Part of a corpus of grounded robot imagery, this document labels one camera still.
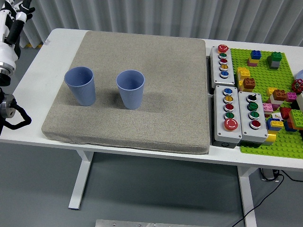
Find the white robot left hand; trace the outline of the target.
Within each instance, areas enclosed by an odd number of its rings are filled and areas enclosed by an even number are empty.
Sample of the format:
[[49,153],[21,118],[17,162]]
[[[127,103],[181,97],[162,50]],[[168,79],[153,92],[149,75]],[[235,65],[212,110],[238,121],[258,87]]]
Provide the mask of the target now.
[[3,66],[16,67],[15,61],[20,57],[20,34],[35,11],[30,4],[30,0],[17,4],[6,0],[0,9],[0,61]]

